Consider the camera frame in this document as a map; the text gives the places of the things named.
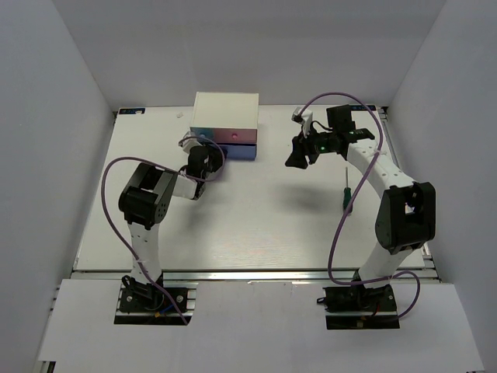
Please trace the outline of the green handled screwdriver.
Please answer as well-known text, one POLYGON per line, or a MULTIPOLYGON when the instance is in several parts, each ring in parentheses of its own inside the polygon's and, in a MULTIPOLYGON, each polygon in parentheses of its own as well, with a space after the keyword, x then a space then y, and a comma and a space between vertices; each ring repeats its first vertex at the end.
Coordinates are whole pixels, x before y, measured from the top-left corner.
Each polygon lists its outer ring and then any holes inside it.
POLYGON ((343 189, 342 211, 346 212, 352 200, 352 190, 349 186, 349 170, 345 168, 345 187, 343 189))

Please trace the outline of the purple-blue wide drawer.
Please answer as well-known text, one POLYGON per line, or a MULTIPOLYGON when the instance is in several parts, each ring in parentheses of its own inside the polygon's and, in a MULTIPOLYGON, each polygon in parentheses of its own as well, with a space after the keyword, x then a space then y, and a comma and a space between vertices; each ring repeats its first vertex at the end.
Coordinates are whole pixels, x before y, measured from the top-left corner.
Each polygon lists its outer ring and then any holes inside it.
POLYGON ((226 159, 240 161, 254 161, 257 155, 255 144, 220 144, 226 159))

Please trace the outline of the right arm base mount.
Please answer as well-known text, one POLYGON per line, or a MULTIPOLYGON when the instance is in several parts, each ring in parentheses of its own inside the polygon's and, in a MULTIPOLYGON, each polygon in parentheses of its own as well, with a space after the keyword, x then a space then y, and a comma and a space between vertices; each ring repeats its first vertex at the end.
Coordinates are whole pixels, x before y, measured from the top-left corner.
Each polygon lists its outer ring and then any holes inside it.
POLYGON ((398 309, 391 285, 382 288, 323 288, 316 300, 325 309, 327 330, 399 329, 398 309))

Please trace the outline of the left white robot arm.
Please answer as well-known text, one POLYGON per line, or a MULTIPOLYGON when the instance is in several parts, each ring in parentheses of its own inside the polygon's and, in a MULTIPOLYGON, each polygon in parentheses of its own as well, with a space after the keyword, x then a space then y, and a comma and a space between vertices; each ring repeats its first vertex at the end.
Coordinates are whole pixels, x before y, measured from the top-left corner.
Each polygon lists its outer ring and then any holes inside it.
POLYGON ((131 235, 134 251, 130 277, 144 284, 137 300, 148 310, 159 308, 164 291, 151 282, 162 282, 158 257, 158 230, 173 197, 198 200, 226 160, 227 152, 214 145, 195 145, 179 172, 139 163, 120 195, 118 207, 131 235))

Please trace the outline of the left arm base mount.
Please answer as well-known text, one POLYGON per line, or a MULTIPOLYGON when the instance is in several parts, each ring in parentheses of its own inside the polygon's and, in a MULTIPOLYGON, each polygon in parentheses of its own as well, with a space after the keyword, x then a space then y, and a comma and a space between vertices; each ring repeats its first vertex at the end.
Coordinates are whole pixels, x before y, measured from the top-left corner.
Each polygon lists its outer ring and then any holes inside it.
POLYGON ((142 284, 129 275, 121 278, 113 323, 128 326, 186 326, 193 316, 196 289, 173 285, 165 288, 173 302, 153 284, 142 284))

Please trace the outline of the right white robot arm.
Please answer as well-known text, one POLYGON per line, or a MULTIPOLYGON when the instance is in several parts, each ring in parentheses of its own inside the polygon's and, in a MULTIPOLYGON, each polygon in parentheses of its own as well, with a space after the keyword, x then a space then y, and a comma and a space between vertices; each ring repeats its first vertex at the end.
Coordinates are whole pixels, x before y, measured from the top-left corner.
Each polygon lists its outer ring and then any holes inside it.
POLYGON ((336 153, 362 174, 381 199, 374 231, 377 243, 357 271, 350 291, 351 302, 362 310, 379 299, 377 288, 389 284, 394 272, 415 250, 432 240, 436 227, 436 191, 431 183, 419 183, 403 173, 381 151, 380 144, 366 128, 356 128, 350 106, 326 110, 329 128, 318 132, 313 114, 297 108, 292 120, 301 126, 292 139, 287 167, 306 169, 319 155, 336 153))

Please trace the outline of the pink drawer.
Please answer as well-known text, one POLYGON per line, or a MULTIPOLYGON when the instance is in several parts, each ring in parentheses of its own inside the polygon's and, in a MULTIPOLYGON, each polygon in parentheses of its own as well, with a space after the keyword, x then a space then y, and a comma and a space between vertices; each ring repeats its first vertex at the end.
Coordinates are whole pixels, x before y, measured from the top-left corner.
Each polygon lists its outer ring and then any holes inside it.
POLYGON ((256 129, 241 128, 214 128, 214 140, 226 144, 255 144, 257 142, 256 129))

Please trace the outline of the light blue small drawer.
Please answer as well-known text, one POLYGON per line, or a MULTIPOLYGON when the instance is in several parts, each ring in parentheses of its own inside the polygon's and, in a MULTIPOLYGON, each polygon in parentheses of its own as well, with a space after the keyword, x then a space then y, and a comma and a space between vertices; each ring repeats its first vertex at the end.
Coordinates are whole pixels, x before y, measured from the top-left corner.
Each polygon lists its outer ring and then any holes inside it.
POLYGON ((215 140, 214 130, 212 128, 191 127, 190 130, 197 137, 208 138, 208 139, 213 140, 213 141, 215 140))

